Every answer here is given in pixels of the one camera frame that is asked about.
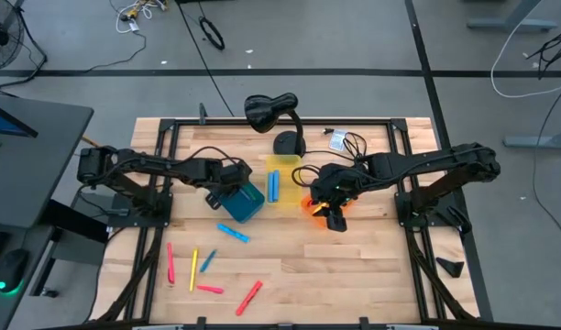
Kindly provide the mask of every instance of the yellow container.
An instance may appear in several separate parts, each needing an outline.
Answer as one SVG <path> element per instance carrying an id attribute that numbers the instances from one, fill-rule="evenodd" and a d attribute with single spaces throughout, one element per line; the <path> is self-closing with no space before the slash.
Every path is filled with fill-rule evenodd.
<path id="1" fill-rule="evenodd" d="M 269 155 L 266 157 L 266 190 L 267 204 L 274 206 L 298 206 L 303 198 L 303 188 L 292 180 L 292 171 L 301 166 L 301 157 L 297 155 Z M 279 170 L 279 200 L 269 203 L 268 174 Z"/>

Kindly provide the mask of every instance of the red marker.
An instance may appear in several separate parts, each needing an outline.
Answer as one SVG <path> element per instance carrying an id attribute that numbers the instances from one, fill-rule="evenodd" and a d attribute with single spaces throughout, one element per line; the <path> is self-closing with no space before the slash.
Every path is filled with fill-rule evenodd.
<path id="1" fill-rule="evenodd" d="M 209 292 L 213 292 L 213 293 L 217 293 L 217 294 L 224 293 L 224 289 L 216 288 L 216 287 L 210 287 L 210 286 L 206 286 L 206 285 L 197 285 L 197 289 L 205 290 L 205 291 L 209 291 Z"/>
<path id="2" fill-rule="evenodd" d="M 240 306 L 237 307 L 237 309 L 236 309 L 236 315 L 237 316 L 240 316 L 244 312 L 244 310 L 246 309 L 246 307 L 248 306 L 248 304 L 250 303 L 252 298 L 254 298 L 254 296 L 256 295 L 256 292 L 258 292 L 260 287 L 262 287 L 262 282 L 257 280 L 256 284 L 254 284 L 254 287 L 252 287 L 252 290 L 250 290 L 250 293 L 246 296 L 246 298 L 240 304 Z"/>
<path id="3" fill-rule="evenodd" d="M 167 243 L 167 254 L 169 255 L 169 282 L 174 284 L 174 263 L 172 262 L 172 245 Z"/>

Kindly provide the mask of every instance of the desk lamp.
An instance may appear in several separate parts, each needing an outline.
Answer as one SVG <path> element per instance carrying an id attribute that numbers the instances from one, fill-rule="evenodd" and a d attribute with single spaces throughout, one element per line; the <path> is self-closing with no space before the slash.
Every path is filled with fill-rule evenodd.
<path id="1" fill-rule="evenodd" d="M 249 124 L 259 133 L 270 131 L 281 115 L 289 115 L 297 126 L 297 132 L 284 131 L 274 138 L 272 149 L 277 155 L 305 154 L 305 140 L 303 139 L 303 124 L 295 112 L 299 100 L 293 93 L 284 93 L 275 98 L 265 95 L 249 96 L 244 102 L 244 111 Z"/>

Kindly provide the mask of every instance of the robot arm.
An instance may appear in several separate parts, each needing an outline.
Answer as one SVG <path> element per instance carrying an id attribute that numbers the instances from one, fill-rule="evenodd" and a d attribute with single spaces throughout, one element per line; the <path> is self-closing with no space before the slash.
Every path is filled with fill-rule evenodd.
<path id="1" fill-rule="evenodd" d="M 132 200 L 142 213 L 161 211 L 156 190 L 140 186 L 125 174 L 130 172 L 178 179 L 195 188 L 232 194 L 248 182 L 252 169 L 242 159 L 230 159 L 224 166 L 221 159 L 190 157 L 184 160 L 150 156 L 131 149 L 111 147 L 81 150 L 77 179 L 85 185 L 105 185 Z"/>
<path id="2" fill-rule="evenodd" d="M 494 150 L 472 143 L 411 156 L 375 153 L 357 159 L 351 167 L 326 164 L 309 185 L 313 203 L 327 204 L 316 215 L 325 216 L 329 229 L 346 231 L 341 206 L 361 193 L 387 189 L 410 175 L 449 171 L 430 186 L 411 192 L 411 211 L 422 213 L 437 204 L 439 198 L 468 182 L 494 180 L 501 172 L 495 155 Z M 298 170 L 293 172 L 294 180 Z"/>

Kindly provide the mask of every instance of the pink marker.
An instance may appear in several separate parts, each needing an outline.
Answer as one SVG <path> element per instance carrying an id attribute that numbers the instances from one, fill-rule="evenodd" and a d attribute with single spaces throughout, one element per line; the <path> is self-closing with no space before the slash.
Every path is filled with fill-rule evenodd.
<path id="1" fill-rule="evenodd" d="M 169 282 L 174 284 L 174 262 L 172 262 L 172 245 L 171 242 L 167 243 L 167 254 L 169 258 Z"/>
<path id="2" fill-rule="evenodd" d="M 213 293 L 217 293 L 217 294 L 224 293 L 224 289 L 216 288 L 216 287 L 210 287 L 210 286 L 206 286 L 206 285 L 197 285 L 197 289 L 204 290 L 204 291 L 209 291 L 209 292 L 213 292 Z"/>

